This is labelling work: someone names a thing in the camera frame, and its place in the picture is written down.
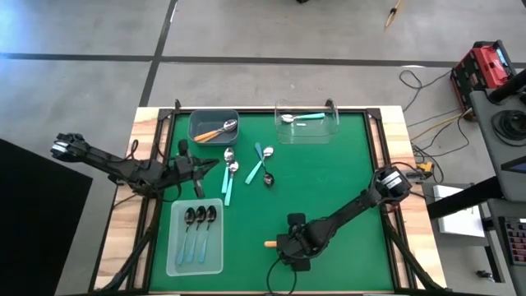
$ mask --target orange object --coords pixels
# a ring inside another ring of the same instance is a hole
[[[265,247],[277,247],[278,243],[276,241],[266,241]]]

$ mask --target black monitor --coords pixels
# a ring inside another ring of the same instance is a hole
[[[501,169],[509,172],[526,173],[526,155],[501,165]]]
[[[2,291],[54,295],[92,179],[2,139],[0,163]]]

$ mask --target gray plastic container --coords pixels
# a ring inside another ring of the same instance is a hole
[[[205,143],[194,141],[195,136],[202,135],[206,132],[214,131],[223,127],[224,122],[229,119],[236,119],[238,125],[231,132],[224,132],[214,139]],[[196,110],[190,114],[190,125],[188,127],[188,137],[197,145],[203,146],[231,146],[238,141],[239,130],[239,114],[236,110],[225,109],[211,109],[211,110]]]
[[[184,260],[181,265],[177,264],[177,256],[182,249],[182,241],[187,230],[184,222],[184,213],[189,207],[197,210],[197,207],[215,206],[217,210],[216,220],[210,224],[208,229],[208,243],[204,262],[199,262],[203,242],[206,236],[207,222],[203,222],[196,231],[197,223],[194,223],[188,230],[187,243],[184,252]],[[191,263],[187,262],[187,257],[191,244],[197,235],[194,259]],[[175,201],[172,203],[172,214],[170,217],[170,235],[168,237],[168,255],[166,257],[166,273],[169,276],[184,275],[214,275],[223,271],[223,201],[219,198]]]

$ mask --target keyboard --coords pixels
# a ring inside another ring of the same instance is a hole
[[[499,217],[510,263],[526,266],[526,219]]]

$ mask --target black table leg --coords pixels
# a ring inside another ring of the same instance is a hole
[[[486,179],[450,197],[432,202],[427,205],[427,212],[430,219],[438,219],[492,198],[502,198],[501,185],[496,177]]]

